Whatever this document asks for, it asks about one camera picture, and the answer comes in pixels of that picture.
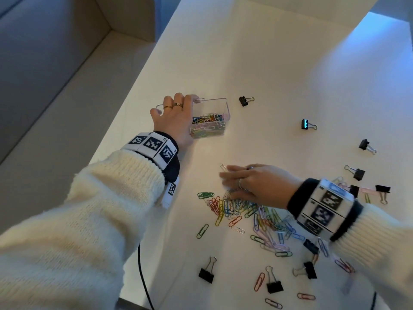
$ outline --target cable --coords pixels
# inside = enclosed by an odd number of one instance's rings
[[[143,279],[142,267],[140,266],[140,243],[139,243],[139,246],[137,247],[137,265],[139,266],[139,274],[142,280],[143,288],[145,289],[145,292],[146,292],[146,297],[148,298],[149,304],[151,305],[151,309],[155,310],[155,308],[152,305],[151,298],[149,297],[149,293],[148,293],[148,289],[146,288],[145,280]]]
[[[371,303],[370,310],[374,310],[374,308],[376,307],[376,298],[377,298],[377,292],[375,291],[373,295],[373,302]]]

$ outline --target white table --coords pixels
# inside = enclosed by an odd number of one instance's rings
[[[229,100],[225,135],[195,141],[181,163],[174,204],[149,214],[142,265],[155,308],[271,309],[264,303],[269,297],[284,309],[369,309],[373,289],[362,276],[344,296],[347,274],[321,256],[317,280],[293,277],[292,267],[311,257],[301,242],[287,241],[294,256],[276,258],[250,240],[251,218],[238,224],[245,235],[225,218],[215,227],[216,216],[197,192],[223,195],[220,163],[262,162],[302,178],[344,176],[363,187],[390,186],[382,208],[410,219],[412,55],[408,24],[380,15],[368,14],[352,31],[246,0],[182,0],[91,161],[151,130],[149,110],[165,95]],[[241,107],[241,95],[256,101]],[[301,130],[303,118],[318,130]],[[377,155],[358,148],[364,138]],[[346,164],[366,171],[362,182],[344,171]],[[198,277],[209,256],[218,259],[212,285]],[[274,266],[284,292],[254,292],[267,265]],[[144,305],[137,253],[125,265],[124,281],[121,297]],[[298,292],[317,301],[299,300]]]

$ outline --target plastic container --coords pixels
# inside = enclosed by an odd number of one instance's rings
[[[223,135],[230,118],[227,99],[196,100],[191,125],[193,138]]]

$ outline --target human arm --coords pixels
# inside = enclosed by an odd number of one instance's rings
[[[228,166],[223,184],[237,189],[232,198],[289,210],[297,219],[319,181],[303,181],[276,166]],[[335,237],[330,248],[366,275],[391,310],[409,309],[413,301],[413,228],[374,205],[355,204],[356,215]]]
[[[195,96],[165,97],[184,107],[151,110],[154,130],[182,150],[190,145]],[[147,211],[165,178],[146,157],[129,150],[85,167],[65,203],[0,236],[2,309],[114,309],[123,264],[145,231]]]

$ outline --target sweater sleeve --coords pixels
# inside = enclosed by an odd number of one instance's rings
[[[123,264],[165,185],[143,156],[119,150],[87,166],[65,203],[0,236],[2,309],[110,309]]]
[[[366,275],[391,310],[413,304],[413,227],[366,205],[348,231],[330,244]]]

